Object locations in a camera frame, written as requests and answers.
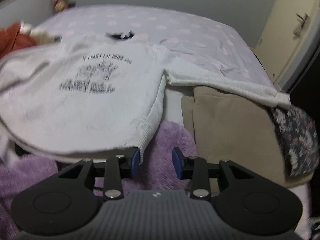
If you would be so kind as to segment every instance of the orange garment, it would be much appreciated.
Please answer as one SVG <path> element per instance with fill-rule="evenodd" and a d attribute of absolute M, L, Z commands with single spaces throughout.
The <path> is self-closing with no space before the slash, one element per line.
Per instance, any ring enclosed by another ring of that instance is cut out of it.
<path fill-rule="evenodd" d="M 9 28 L 0 30 L 0 58 L 11 51 L 37 45 L 33 38 L 19 32 L 20 23 L 14 23 Z"/>

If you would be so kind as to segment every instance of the mattress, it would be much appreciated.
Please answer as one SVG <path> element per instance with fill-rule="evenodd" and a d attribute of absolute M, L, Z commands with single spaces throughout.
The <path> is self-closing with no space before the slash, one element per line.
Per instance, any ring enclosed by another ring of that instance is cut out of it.
<path fill-rule="evenodd" d="M 193 14 L 150 7 L 106 5 L 73 8 L 38 26 L 61 42 L 84 34 L 135 33 L 133 39 L 166 46 L 174 55 L 230 79 L 273 87 L 237 31 Z M 166 87 L 163 119 L 183 125 L 181 97 L 192 87 Z"/>

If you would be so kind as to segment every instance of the white sweatshirt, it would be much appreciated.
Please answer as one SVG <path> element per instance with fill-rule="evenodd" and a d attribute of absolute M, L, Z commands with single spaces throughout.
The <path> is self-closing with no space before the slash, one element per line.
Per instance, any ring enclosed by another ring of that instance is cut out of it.
<path fill-rule="evenodd" d="M 0 118 L 11 139 L 53 155 L 138 147 L 160 123 L 165 83 L 207 85 L 275 107 L 273 88 L 233 81 L 161 45 L 84 36 L 13 52 L 0 61 Z"/>

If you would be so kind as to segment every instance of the beige folded garment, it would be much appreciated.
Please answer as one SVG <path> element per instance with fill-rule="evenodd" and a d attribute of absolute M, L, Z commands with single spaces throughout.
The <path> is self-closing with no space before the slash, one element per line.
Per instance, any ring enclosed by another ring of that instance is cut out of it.
<path fill-rule="evenodd" d="M 295 187 L 313 174 L 287 180 L 284 160 L 266 110 L 241 96 L 198 86 L 183 96 L 184 127 L 194 135 L 197 151 L 209 163 L 232 160 L 285 187 Z M 219 192 L 216 179 L 211 192 Z"/>

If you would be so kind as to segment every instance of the purple fur fabric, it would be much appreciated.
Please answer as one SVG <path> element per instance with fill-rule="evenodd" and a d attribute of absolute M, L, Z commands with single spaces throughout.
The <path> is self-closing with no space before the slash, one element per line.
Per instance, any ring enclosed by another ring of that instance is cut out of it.
<path fill-rule="evenodd" d="M 13 165 L 0 164 L 0 239 L 12 239 L 19 230 L 10 217 L 14 197 L 58 171 L 54 160 L 23 157 Z"/>
<path fill-rule="evenodd" d="M 144 152 L 134 179 L 122 179 L 124 195 L 131 190 L 185 189 L 189 180 L 179 180 L 172 164 L 172 149 L 179 147 L 185 156 L 197 156 L 191 134 L 181 125 L 162 121 Z M 97 178 L 96 187 L 103 187 L 103 178 Z"/>

